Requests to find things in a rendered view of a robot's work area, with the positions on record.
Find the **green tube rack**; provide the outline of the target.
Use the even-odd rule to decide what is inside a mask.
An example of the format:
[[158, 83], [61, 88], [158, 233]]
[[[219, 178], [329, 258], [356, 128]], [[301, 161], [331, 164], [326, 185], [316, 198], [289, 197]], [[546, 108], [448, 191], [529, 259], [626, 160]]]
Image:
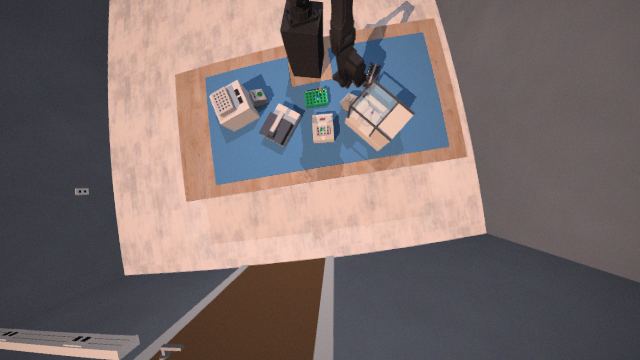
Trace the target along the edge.
[[[317, 95], [319, 96], [319, 99], [316, 98]], [[312, 90], [312, 91], [306, 91], [306, 92], [304, 92], [304, 97], [305, 97], [306, 108], [313, 108], [313, 107], [319, 107], [319, 106], [328, 105], [328, 97], [327, 97], [326, 88], [321, 89], [321, 93], [319, 92], [319, 89], [318, 90]]]

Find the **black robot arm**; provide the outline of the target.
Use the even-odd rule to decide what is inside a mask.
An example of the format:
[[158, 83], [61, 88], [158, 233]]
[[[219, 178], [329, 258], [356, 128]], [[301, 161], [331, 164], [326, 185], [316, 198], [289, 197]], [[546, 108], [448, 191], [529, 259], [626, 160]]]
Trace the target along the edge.
[[[285, 9], [285, 13], [291, 28], [318, 20], [318, 14], [312, 1], [289, 0], [289, 2], [290, 7]], [[364, 59], [353, 48], [356, 40], [353, 0], [331, 0], [329, 33], [331, 51], [336, 56], [337, 66], [345, 68], [345, 70], [339, 69], [340, 79], [344, 82], [350, 79], [356, 88], [361, 87], [366, 81], [367, 74], [364, 72], [366, 69]]]

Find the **blue bench mat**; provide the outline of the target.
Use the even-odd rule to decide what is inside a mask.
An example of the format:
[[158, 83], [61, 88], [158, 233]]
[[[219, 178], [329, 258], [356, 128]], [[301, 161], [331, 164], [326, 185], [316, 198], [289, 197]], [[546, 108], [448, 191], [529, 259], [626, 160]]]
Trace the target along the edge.
[[[350, 93], [333, 79], [291, 87], [287, 57], [205, 78], [210, 140], [216, 185], [339, 165], [381, 157], [450, 147], [437, 85], [424, 34], [415, 33], [355, 43], [366, 64], [381, 65], [377, 82], [415, 114], [379, 151], [352, 130], [340, 107]], [[257, 109], [259, 119], [235, 132], [222, 126], [210, 95], [238, 80], [248, 91], [262, 89], [269, 101]], [[327, 89], [328, 105], [306, 108], [304, 92]], [[259, 133], [278, 104], [301, 119], [285, 147]], [[312, 115], [332, 114], [334, 142], [314, 143]]]

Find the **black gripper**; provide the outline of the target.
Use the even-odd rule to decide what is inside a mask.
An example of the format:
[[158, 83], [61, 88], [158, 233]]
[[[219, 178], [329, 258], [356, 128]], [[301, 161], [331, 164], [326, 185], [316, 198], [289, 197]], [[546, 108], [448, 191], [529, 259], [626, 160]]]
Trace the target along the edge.
[[[340, 67], [338, 67], [338, 69], [345, 70], [345, 68], [340, 68]], [[344, 82], [342, 79], [340, 79], [338, 71], [332, 76], [332, 78], [333, 78], [334, 81], [337, 81], [339, 83], [339, 85], [341, 85], [342, 88], [346, 87], [346, 85], [348, 86], [346, 88], [349, 88], [351, 83], [352, 83], [352, 81], [350, 79], [347, 80], [346, 82]]]

